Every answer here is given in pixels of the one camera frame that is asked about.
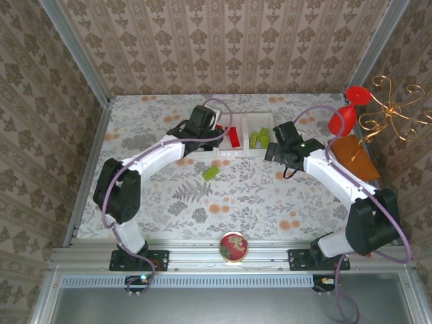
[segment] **aluminum frame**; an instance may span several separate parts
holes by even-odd
[[[73,239],[69,248],[57,248],[53,251],[52,263],[41,289],[31,323],[50,323],[61,289],[64,275],[95,274],[112,276],[113,274],[141,274],[138,271],[109,271],[112,250],[116,249],[114,240]],[[168,274],[185,276],[199,275],[243,275],[265,274],[317,274],[322,271],[290,271],[287,251],[292,248],[308,248],[309,241],[261,241],[249,242],[249,253],[241,263],[227,263],[219,254],[217,240],[152,240],[150,248],[170,250]],[[380,249],[392,257],[403,259],[403,246],[384,246]],[[400,265],[388,261],[377,254],[371,259],[359,255],[350,256],[351,270],[342,273],[397,273],[408,304],[410,315],[415,324],[430,323],[431,313],[421,287],[414,263]]]
[[[84,212],[84,209],[86,208],[87,196],[90,192],[93,175],[95,174],[97,161],[99,159],[99,154],[102,149],[103,139],[105,138],[107,127],[111,117],[111,111],[113,109],[112,104],[113,103],[111,102],[108,108],[102,110],[96,134],[94,135],[92,148],[88,156],[87,165],[82,176],[80,189],[75,200],[74,209],[72,211],[65,239],[63,241],[63,247],[67,247],[70,245],[71,239],[74,236],[74,232],[78,229],[81,223],[82,214]]]
[[[81,46],[81,43],[60,4],[57,0],[40,0],[40,4],[45,9],[55,29],[59,32],[61,39],[80,68],[80,71],[86,78],[93,94],[98,99],[102,108],[105,109],[109,102],[109,92],[107,87],[103,84],[98,71],[95,69],[90,58],[87,56],[86,51]]]
[[[409,3],[410,0],[391,0],[347,88],[365,82]]]

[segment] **cable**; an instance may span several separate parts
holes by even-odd
[[[296,174],[298,169],[295,169],[288,177],[286,176],[287,171],[288,171],[288,167],[286,167],[285,171],[283,171],[283,178],[288,180],[288,179],[291,179],[292,177],[294,177],[294,174]]]
[[[157,267],[159,269],[159,271],[156,272],[156,274],[158,274],[159,272],[161,272],[161,264],[159,263],[158,260],[156,259],[150,259],[151,262],[153,262],[153,264],[155,265],[155,267]]]
[[[120,178],[120,176],[122,175],[123,172],[125,172],[127,169],[129,169],[130,166],[132,166],[135,162],[140,161],[141,159],[143,159],[144,157],[146,157],[147,155],[149,155],[150,153],[156,151],[157,149],[165,146],[165,145],[170,145],[170,144],[174,144],[174,143],[185,143],[185,142],[212,142],[214,140],[219,140],[220,138],[223,138],[231,129],[232,127],[232,122],[233,122],[233,116],[232,116],[232,110],[230,109],[230,106],[228,106],[224,101],[222,101],[221,99],[218,98],[209,98],[207,99],[202,105],[204,106],[205,104],[207,104],[210,101],[215,101],[217,103],[221,103],[222,105],[225,106],[225,108],[228,110],[229,113],[229,124],[228,127],[225,129],[225,131],[216,136],[216,137],[212,137],[212,138],[177,138],[175,140],[168,140],[167,142],[160,142],[158,145],[155,145],[153,147],[151,147],[150,149],[148,149],[147,151],[139,154],[138,156],[135,157],[135,159],[133,159],[132,161],[130,161],[129,163],[126,163],[126,165],[124,165],[114,176],[113,179],[111,180],[111,182],[108,185],[107,188],[107,192],[105,193],[105,197],[103,200],[103,204],[102,204],[102,223],[103,226],[107,229],[111,229],[114,233],[115,238],[117,239],[117,242],[119,244],[119,246],[121,247],[122,250],[124,250],[126,253],[128,253],[129,255],[131,255],[132,257],[144,260],[145,262],[147,262],[151,268],[152,268],[152,275],[151,278],[148,282],[148,285],[143,289],[142,292],[145,292],[151,285],[151,283],[153,282],[154,277],[156,276],[156,269],[155,269],[155,265],[148,260],[145,256],[141,256],[139,254],[136,254],[134,252],[132,252],[131,250],[129,250],[125,244],[122,242],[122,239],[120,238],[118,232],[117,232],[117,222],[112,222],[111,224],[108,224],[107,222],[107,205],[108,205],[108,200],[109,200],[109,196],[111,194],[111,191],[113,190],[113,187],[116,183],[116,181]]]
[[[375,205],[377,205],[377,207],[383,212],[383,214],[388,218],[388,220],[390,221],[390,223],[394,226],[394,228],[396,229],[396,231],[398,232],[399,236],[401,237],[405,249],[406,249],[406,258],[405,260],[399,260],[399,259],[395,259],[389,255],[386,255],[385,253],[379,252],[378,250],[374,251],[375,253],[377,253],[378,255],[386,258],[387,260],[393,261],[395,263],[401,263],[401,264],[406,264],[409,263],[411,261],[411,257],[412,257],[412,251],[411,251],[411,247],[410,244],[408,243],[408,240],[405,236],[405,233],[402,231],[402,229],[400,228],[400,226],[398,225],[398,223],[396,223],[396,221],[394,220],[394,218],[390,215],[390,213],[384,208],[384,206],[366,189],[364,189],[355,179],[353,179],[349,174],[347,174],[344,170],[340,169],[335,163],[333,163],[333,161],[331,160],[330,157],[330,148],[331,145],[333,145],[333,143],[342,135],[342,132],[345,129],[345,120],[342,117],[342,115],[340,114],[339,111],[337,111],[336,109],[334,109],[333,107],[330,106],[325,106],[325,105],[317,105],[317,106],[313,106],[313,107],[309,107],[306,108],[304,111],[302,111],[295,119],[294,119],[294,124],[308,111],[311,110],[315,110],[315,109],[328,109],[333,111],[334,113],[336,113],[339,118],[341,119],[341,129],[339,131],[339,133],[330,140],[329,144],[327,145],[327,147],[325,148],[325,158],[327,159],[327,162],[340,174],[342,174],[347,180],[349,180],[352,184],[354,184],[358,189],[357,190],[361,190],[362,192],[364,192],[370,199],[371,201],[373,201],[373,203]],[[339,260],[339,263],[337,264],[336,267],[336,271],[335,271],[335,296],[336,296],[336,304],[337,304],[337,309],[339,310],[339,313],[341,314],[342,318],[344,319],[345,322],[349,323],[349,324],[357,324],[360,321],[360,310],[358,309],[358,305],[355,302],[355,300],[353,298],[351,298],[349,295],[340,292],[339,288],[338,288],[338,284],[339,284],[339,277],[340,277],[340,268],[342,266],[342,261],[345,258],[345,254],[343,254]],[[347,316],[345,315],[345,313],[342,310],[342,306],[341,306],[341,300],[340,297],[343,296],[344,298],[348,299],[355,307],[356,309],[356,319],[351,322]]]
[[[133,282],[138,281],[138,280],[141,280],[141,278],[139,276],[138,277],[134,276],[132,278],[129,278],[128,281],[126,282],[126,291],[129,293],[129,295],[132,294],[132,292],[130,291],[130,286],[132,285]]]
[[[339,310],[339,314],[342,316],[342,318],[344,319],[345,322],[347,322],[348,324],[357,324],[360,321],[360,309],[358,309],[358,305],[357,305],[356,301],[351,296],[349,296],[349,295],[347,295],[347,294],[339,291],[340,267],[342,266],[342,262],[344,261],[345,256],[346,255],[343,254],[340,257],[339,262],[337,263],[336,272],[335,272],[336,305],[337,305],[337,309]],[[347,316],[345,315],[344,311],[342,310],[340,296],[345,297],[346,299],[348,299],[354,305],[354,308],[356,309],[356,319],[353,322],[351,322],[347,318]]]
[[[330,148],[331,145],[333,145],[333,143],[341,136],[342,132],[344,131],[345,128],[345,120],[342,117],[342,115],[340,114],[339,111],[337,111],[336,109],[334,109],[333,107],[330,106],[324,106],[324,105],[317,105],[317,106],[313,106],[313,107],[309,107],[306,108],[304,111],[302,111],[294,120],[294,124],[308,111],[310,110],[314,110],[314,109],[328,109],[333,111],[334,113],[336,113],[339,118],[341,119],[342,122],[342,127],[341,130],[339,131],[339,134],[337,134],[332,140],[330,140],[329,144],[327,145],[327,147],[325,148],[325,158],[327,159],[327,162],[340,174],[342,174],[347,180],[349,180],[352,184],[354,184],[358,189],[357,190],[361,190],[363,193],[365,193],[372,201],[375,205],[377,205],[377,207],[383,212],[383,214],[387,217],[387,219],[389,220],[389,222],[394,226],[394,228],[396,229],[397,233],[399,234],[400,238],[402,239],[402,242],[404,243],[405,249],[406,249],[406,258],[405,260],[399,260],[399,259],[395,259],[385,253],[379,252],[378,250],[374,251],[375,253],[377,253],[378,255],[382,256],[383,258],[386,258],[387,260],[393,261],[395,263],[400,263],[400,264],[406,264],[409,263],[411,261],[411,257],[412,257],[412,251],[411,251],[411,247],[410,244],[408,243],[408,239],[405,236],[405,233],[402,231],[402,228],[400,228],[400,226],[398,225],[398,223],[396,223],[396,221],[394,220],[394,218],[390,215],[390,213],[387,211],[387,209],[384,208],[384,206],[366,189],[364,189],[361,184],[359,184],[355,179],[353,179],[349,174],[347,174],[344,170],[340,169],[335,163],[333,163],[333,161],[331,160],[330,157]]]

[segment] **fern print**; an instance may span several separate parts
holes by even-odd
[[[204,196],[209,196],[209,194],[212,194],[213,191],[210,188],[210,184],[207,185],[207,183],[204,181],[204,184],[200,184],[198,180],[194,180],[195,184],[190,183],[189,181],[186,181],[186,184],[182,184],[180,187],[178,187],[177,191],[174,193],[172,198],[176,198],[179,200],[194,202],[196,200],[197,202],[200,201]]]
[[[265,198],[259,198],[255,194],[253,194],[252,196],[241,196],[241,197],[238,197],[238,200],[241,203],[248,203],[248,204],[262,204],[262,203],[265,202]]]

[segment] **metal corner post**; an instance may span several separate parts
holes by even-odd
[[[391,0],[377,31],[374,33],[351,81],[348,83],[348,87],[361,86],[365,82],[409,3],[410,0]]]
[[[45,9],[49,19],[53,22],[61,39],[77,63],[82,74],[90,85],[94,95],[98,99],[103,109],[106,109],[109,102],[109,93],[102,83],[93,64],[91,64],[83,46],[81,45],[74,29],[70,25],[66,15],[57,0],[40,0],[40,4]]]
[[[95,173],[96,164],[99,158],[99,153],[101,152],[103,139],[107,131],[110,115],[111,115],[110,106],[102,110],[97,131],[96,134],[94,135],[92,148],[88,156],[86,169],[84,170],[84,175],[82,176],[80,189],[78,191],[78,195],[75,200],[74,210],[72,211],[72,216],[70,218],[69,226],[67,227],[65,240],[63,241],[63,247],[70,245],[72,236],[74,235],[74,230],[76,226],[81,222],[81,217],[84,212],[84,208],[86,206],[88,193],[90,192],[93,174]]]

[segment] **gray floor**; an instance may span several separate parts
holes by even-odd
[[[412,323],[397,275],[345,275],[341,290],[361,324]],[[348,303],[347,314],[354,316]],[[303,288],[162,289],[129,297],[118,289],[63,289],[52,323],[343,323],[335,298]]]

